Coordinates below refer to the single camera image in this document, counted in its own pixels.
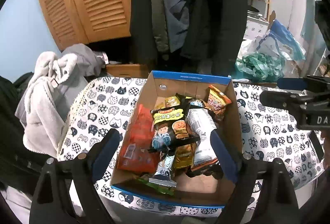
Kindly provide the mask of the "cat pattern tablecloth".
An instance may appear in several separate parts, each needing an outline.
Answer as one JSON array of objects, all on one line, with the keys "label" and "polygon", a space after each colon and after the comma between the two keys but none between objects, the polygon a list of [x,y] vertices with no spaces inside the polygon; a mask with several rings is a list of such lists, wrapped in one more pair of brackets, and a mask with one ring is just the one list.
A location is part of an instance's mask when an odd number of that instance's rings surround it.
[{"label": "cat pattern tablecloth", "polygon": [[[309,132],[297,129],[294,117],[285,110],[262,105],[261,86],[234,83],[227,77],[161,71],[152,72],[147,79],[106,76],[91,81],[71,107],[69,129],[58,159],[71,160],[89,151],[111,128],[124,137],[139,105],[153,109],[177,93],[207,99],[210,85],[231,100],[224,124],[229,130],[229,140],[238,148],[259,160],[283,159],[295,189],[323,173],[323,163]],[[177,188],[173,194],[161,194],[136,180],[134,174],[118,170],[116,163],[117,158],[113,157],[94,187],[106,201],[134,210],[216,217],[233,189],[226,179],[176,174]]]}]

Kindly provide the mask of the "orange yellow snack bag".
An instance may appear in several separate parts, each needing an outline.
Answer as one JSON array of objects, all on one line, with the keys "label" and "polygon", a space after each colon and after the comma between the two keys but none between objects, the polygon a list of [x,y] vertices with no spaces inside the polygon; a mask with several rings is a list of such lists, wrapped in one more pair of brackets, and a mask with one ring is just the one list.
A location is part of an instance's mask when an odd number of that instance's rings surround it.
[{"label": "orange yellow snack bag", "polygon": [[174,168],[183,169],[192,165],[195,156],[196,144],[191,143],[176,149]]}]

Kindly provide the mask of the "blue cardboard box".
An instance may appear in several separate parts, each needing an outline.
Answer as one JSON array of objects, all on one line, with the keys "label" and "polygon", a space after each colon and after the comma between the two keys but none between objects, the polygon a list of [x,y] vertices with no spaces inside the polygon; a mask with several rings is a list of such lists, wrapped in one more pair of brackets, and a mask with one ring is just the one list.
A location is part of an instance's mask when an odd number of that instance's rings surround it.
[{"label": "blue cardboard box", "polygon": [[208,216],[232,195],[241,151],[229,77],[153,71],[140,91],[110,184],[125,206]]}]

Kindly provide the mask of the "brown cardboard box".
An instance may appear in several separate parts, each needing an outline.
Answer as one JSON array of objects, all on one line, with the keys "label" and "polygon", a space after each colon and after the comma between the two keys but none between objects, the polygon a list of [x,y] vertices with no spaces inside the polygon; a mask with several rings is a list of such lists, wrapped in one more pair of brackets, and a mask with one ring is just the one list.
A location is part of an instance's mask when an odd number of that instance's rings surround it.
[{"label": "brown cardboard box", "polygon": [[114,77],[132,77],[146,79],[149,76],[147,65],[141,64],[117,64],[106,65],[106,71]]}]

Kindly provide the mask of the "long yellow snack pack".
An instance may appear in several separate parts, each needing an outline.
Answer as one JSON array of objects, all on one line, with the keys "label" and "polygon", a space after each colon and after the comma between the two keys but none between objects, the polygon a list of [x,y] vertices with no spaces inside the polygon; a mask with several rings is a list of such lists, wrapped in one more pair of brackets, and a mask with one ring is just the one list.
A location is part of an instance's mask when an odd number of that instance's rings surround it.
[{"label": "long yellow snack pack", "polygon": [[160,98],[156,102],[154,109],[170,108],[182,104],[185,100],[191,99],[190,96],[174,95],[166,98]]}]

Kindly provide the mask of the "green snack in box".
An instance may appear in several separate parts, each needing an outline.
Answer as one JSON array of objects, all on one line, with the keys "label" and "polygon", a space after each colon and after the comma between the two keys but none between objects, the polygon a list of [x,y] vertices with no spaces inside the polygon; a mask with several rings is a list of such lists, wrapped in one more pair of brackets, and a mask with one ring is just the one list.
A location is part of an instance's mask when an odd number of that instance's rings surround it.
[{"label": "green snack in box", "polygon": [[143,183],[144,185],[146,185],[148,187],[153,188],[158,193],[162,193],[162,194],[167,194],[167,195],[170,195],[170,196],[174,196],[174,188],[165,187],[164,185],[152,183],[152,182],[149,181],[149,178],[150,177],[151,176],[149,174],[144,174],[141,177],[139,177],[137,179],[137,181]]}]

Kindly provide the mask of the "red snack bag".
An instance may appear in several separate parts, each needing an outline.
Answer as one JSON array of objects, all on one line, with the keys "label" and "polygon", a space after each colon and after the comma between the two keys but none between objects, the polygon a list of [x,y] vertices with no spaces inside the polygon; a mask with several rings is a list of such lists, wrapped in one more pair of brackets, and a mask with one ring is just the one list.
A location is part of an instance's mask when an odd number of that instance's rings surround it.
[{"label": "red snack bag", "polygon": [[148,151],[151,148],[153,136],[151,112],[140,104],[137,108],[137,117],[131,122],[125,134],[117,160],[117,168],[135,174],[155,173],[159,155],[156,152]]}]

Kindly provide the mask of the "teal plastic bag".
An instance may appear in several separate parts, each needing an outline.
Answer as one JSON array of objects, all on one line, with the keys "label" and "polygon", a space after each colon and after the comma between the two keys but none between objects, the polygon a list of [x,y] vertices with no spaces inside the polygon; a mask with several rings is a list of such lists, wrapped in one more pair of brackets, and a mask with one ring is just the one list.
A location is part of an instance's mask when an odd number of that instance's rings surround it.
[{"label": "teal plastic bag", "polygon": [[249,53],[236,60],[237,78],[257,83],[274,83],[284,76],[285,60],[280,56]]}]

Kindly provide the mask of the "grey fleece clothing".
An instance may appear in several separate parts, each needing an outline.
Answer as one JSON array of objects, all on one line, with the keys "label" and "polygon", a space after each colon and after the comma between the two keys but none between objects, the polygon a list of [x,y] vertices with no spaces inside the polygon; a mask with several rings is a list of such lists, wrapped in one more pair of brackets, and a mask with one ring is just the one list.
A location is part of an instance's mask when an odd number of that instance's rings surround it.
[{"label": "grey fleece clothing", "polygon": [[87,78],[98,76],[107,64],[106,53],[82,43],[66,48],[60,56],[52,51],[40,54],[15,112],[28,150],[57,156],[71,105],[87,86]]}]

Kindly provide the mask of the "silver white chip bag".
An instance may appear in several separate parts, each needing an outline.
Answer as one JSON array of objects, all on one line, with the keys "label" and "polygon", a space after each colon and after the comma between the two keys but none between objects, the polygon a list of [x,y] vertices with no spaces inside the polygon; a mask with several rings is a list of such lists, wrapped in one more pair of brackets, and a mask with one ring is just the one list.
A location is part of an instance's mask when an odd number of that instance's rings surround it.
[{"label": "silver white chip bag", "polygon": [[211,132],[217,127],[205,108],[191,108],[187,114],[187,123],[200,138],[195,150],[193,165],[198,166],[217,158],[210,143]]}]

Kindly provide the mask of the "black yellow snack bag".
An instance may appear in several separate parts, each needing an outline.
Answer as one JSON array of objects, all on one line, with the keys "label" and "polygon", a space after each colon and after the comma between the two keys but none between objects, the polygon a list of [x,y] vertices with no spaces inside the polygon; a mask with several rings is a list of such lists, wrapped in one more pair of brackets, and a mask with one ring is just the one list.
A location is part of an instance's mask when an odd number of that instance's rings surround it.
[{"label": "black yellow snack bag", "polygon": [[183,106],[152,110],[153,138],[148,149],[150,153],[168,152],[191,143],[199,142],[198,135],[187,130]]}]

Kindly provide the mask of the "dark hanging coats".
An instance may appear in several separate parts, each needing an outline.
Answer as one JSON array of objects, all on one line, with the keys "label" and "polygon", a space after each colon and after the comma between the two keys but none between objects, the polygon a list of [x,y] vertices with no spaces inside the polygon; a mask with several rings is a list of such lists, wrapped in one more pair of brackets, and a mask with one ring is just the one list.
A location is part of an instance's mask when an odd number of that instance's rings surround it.
[{"label": "dark hanging coats", "polygon": [[131,0],[135,60],[149,68],[234,74],[247,0]]}]

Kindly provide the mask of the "blue white plastic bag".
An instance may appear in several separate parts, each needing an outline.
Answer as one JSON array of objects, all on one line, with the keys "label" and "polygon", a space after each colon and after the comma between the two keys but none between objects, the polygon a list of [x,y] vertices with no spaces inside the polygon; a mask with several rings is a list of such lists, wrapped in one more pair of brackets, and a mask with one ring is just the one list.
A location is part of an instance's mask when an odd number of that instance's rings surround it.
[{"label": "blue white plastic bag", "polygon": [[274,19],[271,28],[263,37],[255,40],[256,50],[273,57],[283,57],[285,60],[305,60],[305,50],[290,31]]}]

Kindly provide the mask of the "orange spicy snack bag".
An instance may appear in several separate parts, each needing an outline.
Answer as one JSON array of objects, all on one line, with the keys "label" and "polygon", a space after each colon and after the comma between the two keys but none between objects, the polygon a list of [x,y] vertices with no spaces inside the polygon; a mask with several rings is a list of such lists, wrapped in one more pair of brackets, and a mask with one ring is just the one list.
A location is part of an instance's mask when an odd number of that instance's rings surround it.
[{"label": "orange spicy snack bag", "polygon": [[209,85],[209,96],[205,107],[215,114],[217,121],[223,120],[226,107],[231,103],[232,101],[218,88]]}]

